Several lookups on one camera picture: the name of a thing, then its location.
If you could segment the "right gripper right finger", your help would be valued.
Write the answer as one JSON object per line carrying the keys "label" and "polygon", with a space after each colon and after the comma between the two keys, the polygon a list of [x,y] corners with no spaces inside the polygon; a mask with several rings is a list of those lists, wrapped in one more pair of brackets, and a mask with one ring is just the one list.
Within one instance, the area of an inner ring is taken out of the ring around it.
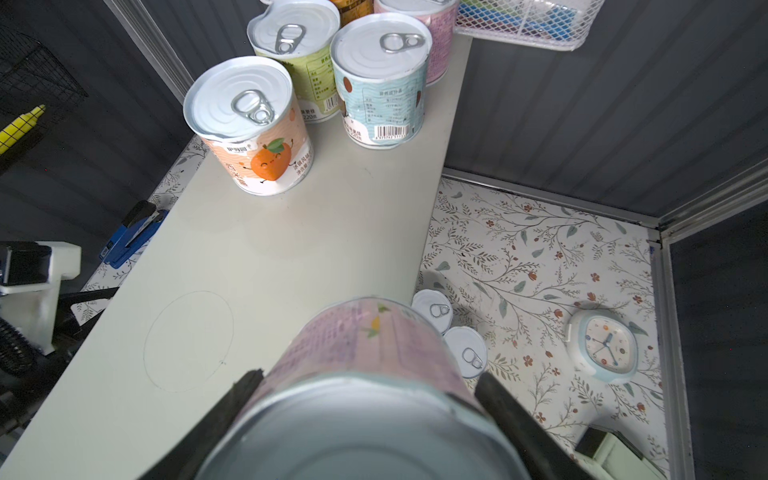
{"label": "right gripper right finger", "polygon": [[592,479],[489,372],[474,396],[515,447],[532,479]]}

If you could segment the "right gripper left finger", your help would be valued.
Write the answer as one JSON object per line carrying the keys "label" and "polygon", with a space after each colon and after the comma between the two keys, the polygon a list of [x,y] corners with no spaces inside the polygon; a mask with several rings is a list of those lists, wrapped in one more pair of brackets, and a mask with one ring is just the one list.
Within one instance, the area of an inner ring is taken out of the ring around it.
{"label": "right gripper left finger", "polygon": [[140,479],[194,479],[263,380],[264,372],[261,369],[246,372],[186,436]]}

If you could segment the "can row front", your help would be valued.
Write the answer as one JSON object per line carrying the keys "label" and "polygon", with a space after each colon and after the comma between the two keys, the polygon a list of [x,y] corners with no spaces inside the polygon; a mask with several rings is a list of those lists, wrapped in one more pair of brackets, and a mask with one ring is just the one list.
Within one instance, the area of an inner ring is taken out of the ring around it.
{"label": "can row front", "polygon": [[293,81],[261,56],[226,60],[187,91],[183,115],[242,191],[282,194],[309,173],[314,149]]}

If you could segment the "green labelled can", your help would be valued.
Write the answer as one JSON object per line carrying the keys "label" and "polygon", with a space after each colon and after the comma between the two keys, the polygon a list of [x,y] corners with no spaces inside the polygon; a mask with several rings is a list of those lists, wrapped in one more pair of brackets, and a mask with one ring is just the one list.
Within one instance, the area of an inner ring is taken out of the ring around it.
{"label": "green labelled can", "polygon": [[336,6],[322,0],[274,1],[246,27],[254,52],[288,70],[307,123],[326,121],[339,112],[330,56],[339,28]]}

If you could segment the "pink labelled can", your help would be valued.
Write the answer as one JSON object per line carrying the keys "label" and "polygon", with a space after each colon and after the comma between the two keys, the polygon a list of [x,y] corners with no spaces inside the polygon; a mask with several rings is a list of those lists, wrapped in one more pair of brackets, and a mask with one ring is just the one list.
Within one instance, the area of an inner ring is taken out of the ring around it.
{"label": "pink labelled can", "polygon": [[460,6],[459,0],[374,0],[375,13],[401,13],[421,21],[430,31],[426,83],[438,82],[449,66],[453,29]]}

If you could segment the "yellow orange labelled can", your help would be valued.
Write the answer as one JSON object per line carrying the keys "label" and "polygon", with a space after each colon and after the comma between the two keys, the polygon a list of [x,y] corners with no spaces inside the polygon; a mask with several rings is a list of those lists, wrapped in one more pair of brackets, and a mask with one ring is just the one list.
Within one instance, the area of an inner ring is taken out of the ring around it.
{"label": "yellow orange labelled can", "polygon": [[339,11],[341,26],[374,12],[372,0],[330,0]]}

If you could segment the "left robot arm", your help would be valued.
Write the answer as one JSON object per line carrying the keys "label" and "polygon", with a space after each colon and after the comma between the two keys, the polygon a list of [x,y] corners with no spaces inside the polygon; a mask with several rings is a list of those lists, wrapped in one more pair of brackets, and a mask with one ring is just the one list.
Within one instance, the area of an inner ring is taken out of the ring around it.
{"label": "left robot arm", "polygon": [[110,300],[116,287],[59,296],[54,310],[52,346],[40,347],[1,318],[1,434],[26,427],[62,376],[101,315],[79,324],[71,307],[96,300]]}

